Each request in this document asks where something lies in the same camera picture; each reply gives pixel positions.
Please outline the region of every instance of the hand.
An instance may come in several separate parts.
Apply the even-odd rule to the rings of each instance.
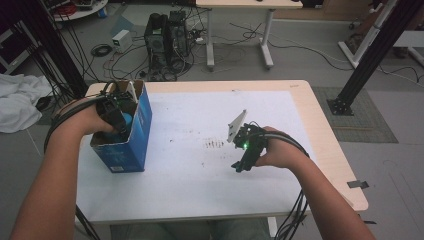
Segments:
[[[264,127],[266,131],[278,131],[272,127]],[[278,139],[269,139],[266,154],[256,161],[256,167],[274,166],[278,168],[291,168],[296,161],[306,157],[295,146]]]
[[[59,110],[60,114],[64,114],[73,107],[77,106],[88,99],[81,99],[78,101],[73,101],[68,105],[64,106],[61,110]],[[65,122],[63,122],[58,129],[66,129],[70,131],[76,131],[82,135],[88,135],[95,132],[113,132],[114,128],[103,121],[97,114],[96,104],[91,105],[90,107],[76,113]]]

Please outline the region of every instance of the gray floor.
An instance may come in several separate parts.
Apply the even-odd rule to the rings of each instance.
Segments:
[[[90,49],[96,44],[112,44],[113,31],[116,33],[116,29],[120,27],[132,27],[132,30],[137,31],[137,36],[141,36],[144,32],[143,18],[146,18],[154,9],[165,13],[169,10],[163,7],[112,5],[108,8],[110,13],[108,18],[99,19],[93,15],[73,21],[73,26],[85,52],[89,54]],[[251,24],[253,28],[256,28],[258,24],[252,22],[251,19],[254,18],[250,12],[245,15],[229,14],[228,11],[215,13],[214,35],[218,36],[214,38],[215,42],[225,42],[219,37],[242,38],[244,30],[228,25],[228,21],[245,27]],[[227,19],[228,15],[237,16],[237,19]],[[198,19],[191,20],[189,24],[193,25],[197,21]],[[289,39],[346,61],[337,42],[352,33],[348,29],[348,24],[347,22],[274,21],[272,33],[275,35],[271,36],[270,41],[279,46],[296,45],[284,40]],[[217,60],[213,73],[205,68],[203,63],[205,51],[201,46],[196,51],[195,58],[196,63],[199,64],[194,65],[179,81],[304,79],[312,86],[343,87],[352,74],[352,71],[332,68],[320,55],[300,48],[271,48],[275,67],[266,70],[256,45],[258,37],[259,35],[250,42],[235,46],[217,45],[216,59],[219,61]],[[136,44],[142,45],[144,41],[137,41]],[[134,50],[123,58],[115,69],[129,72],[138,66],[145,56],[145,48]],[[92,67],[100,79],[104,76],[102,65],[109,58],[110,55],[96,58],[93,62]],[[330,61],[340,68],[350,68],[346,62]],[[391,52],[382,62],[382,67],[386,71],[404,66],[414,67],[418,75],[424,73],[422,67],[414,60],[396,59]],[[40,75],[31,61],[26,61],[15,73]],[[365,88],[399,140],[399,144],[341,142],[340,145],[357,178],[366,180],[370,185],[364,190],[369,201],[369,209],[361,213],[361,216],[364,220],[377,223],[369,225],[375,236],[378,239],[422,239],[424,234],[424,188],[422,187],[424,185],[422,174],[424,170],[424,109],[422,107],[424,88],[405,79],[415,79],[411,70],[402,70],[397,74],[403,77],[376,71]],[[14,134],[0,134],[0,150],[3,156],[0,161],[0,239],[6,239],[10,234],[19,206],[40,165],[41,146],[46,131],[46,126],[34,125]],[[103,228],[102,234],[106,234],[107,231],[107,228]],[[75,238],[84,239],[80,234],[77,234]],[[319,238],[313,218],[308,217],[294,239]]]

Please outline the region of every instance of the computer tower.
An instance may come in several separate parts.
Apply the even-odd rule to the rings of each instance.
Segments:
[[[178,54],[187,57],[189,51],[185,11],[171,11],[168,26],[171,32],[173,47],[178,51]]]
[[[160,70],[171,63],[172,39],[168,26],[168,16],[153,13],[144,32],[150,68]]]

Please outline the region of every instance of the right hand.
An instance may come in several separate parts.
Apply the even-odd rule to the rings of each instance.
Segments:
[[[272,127],[264,127],[266,131],[279,131]],[[291,168],[296,161],[305,155],[295,146],[278,139],[269,139],[266,154],[259,157],[256,167],[274,166],[278,168]]]

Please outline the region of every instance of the forearm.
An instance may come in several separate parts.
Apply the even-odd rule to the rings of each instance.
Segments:
[[[52,134],[43,164],[21,206],[12,239],[72,239],[82,136],[67,126]]]
[[[309,158],[299,157],[289,169],[302,186],[323,239],[375,239]]]

